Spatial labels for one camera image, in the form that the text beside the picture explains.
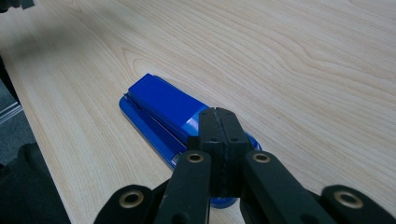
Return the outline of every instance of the wood grain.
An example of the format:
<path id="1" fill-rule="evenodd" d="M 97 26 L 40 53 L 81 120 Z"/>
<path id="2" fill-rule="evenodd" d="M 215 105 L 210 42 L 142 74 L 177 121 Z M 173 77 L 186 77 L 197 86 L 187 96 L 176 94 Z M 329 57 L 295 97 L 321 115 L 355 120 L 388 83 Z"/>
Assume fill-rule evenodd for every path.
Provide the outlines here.
<path id="1" fill-rule="evenodd" d="M 0 54 L 73 223 L 171 171 L 121 114 L 146 73 L 236 113 L 316 193 L 396 216 L 394 1 L 37 0 L 0 15 Z M 237 204 L 211 223 L 241 223 Z"/>

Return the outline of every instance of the blue plastic holder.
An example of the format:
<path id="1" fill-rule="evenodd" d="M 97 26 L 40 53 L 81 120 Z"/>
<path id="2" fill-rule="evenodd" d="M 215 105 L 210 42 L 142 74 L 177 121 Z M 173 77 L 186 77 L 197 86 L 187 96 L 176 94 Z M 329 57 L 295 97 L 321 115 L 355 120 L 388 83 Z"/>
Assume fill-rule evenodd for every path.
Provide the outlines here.
<path id="1" fill-rule="evenodd" d="M 198 136 L 199 113 L 208 106 L 162 78 L 146 74 L 120 99 L 120 108 L 161 158 L 175 168 L 178 156 L 187 150 L 187 138 Z M 254 137 L 247 136 L 256 150 L 262 150 Z M 225 208 L 235 201 L 212 198 L 211 204 Z"/>

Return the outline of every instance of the blue object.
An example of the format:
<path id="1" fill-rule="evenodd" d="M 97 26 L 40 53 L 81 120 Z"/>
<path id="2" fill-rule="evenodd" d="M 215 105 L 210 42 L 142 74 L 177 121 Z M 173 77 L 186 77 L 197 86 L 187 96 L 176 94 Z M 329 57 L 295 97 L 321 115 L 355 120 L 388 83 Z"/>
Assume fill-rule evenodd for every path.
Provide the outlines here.
<path id="1" fill-rule="evenodd" d="M 161 158 L 175 168 L 178 156 L 187 150 L 187 138 L 198 136 L 199 113 L 208 106 L 160 77 L 146 74 L 120 99 L 120 108 Z M 247 136 L 256 150 L 262 150 L 256 139 Z M 235 201 L 211 199 L 217 208 L 231 206 Z"/>

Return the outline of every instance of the table surface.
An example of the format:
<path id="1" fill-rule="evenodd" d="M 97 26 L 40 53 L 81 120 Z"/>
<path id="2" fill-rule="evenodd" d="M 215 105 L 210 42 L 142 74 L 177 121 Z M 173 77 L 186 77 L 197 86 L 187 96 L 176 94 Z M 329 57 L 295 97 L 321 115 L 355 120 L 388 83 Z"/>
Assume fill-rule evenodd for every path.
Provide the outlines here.
<path id="1" fill-rule="evenodd" d="M 172 174 L 122 115 L 146 73 L 243 128 L 307 189 L 396 216 L 396 2 L 37 0 L 0 15 L 0 54 L 73 223 Z M 211 223 L 241 223 L 238 205 Z"/>

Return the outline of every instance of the wooden table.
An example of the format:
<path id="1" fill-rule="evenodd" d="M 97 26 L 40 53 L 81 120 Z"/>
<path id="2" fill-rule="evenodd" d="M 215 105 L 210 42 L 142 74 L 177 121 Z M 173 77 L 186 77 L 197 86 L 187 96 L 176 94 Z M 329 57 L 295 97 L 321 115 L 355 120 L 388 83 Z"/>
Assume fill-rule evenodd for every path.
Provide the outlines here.
<path id="1" fill-rule="evenodd" d="M 394 1 L 36 0 L 0 15 L 0 54 L 73 223 L 171 175 L 118 105 L 146 73 L 235 112 L 307 189 L 396 216 Z"/>

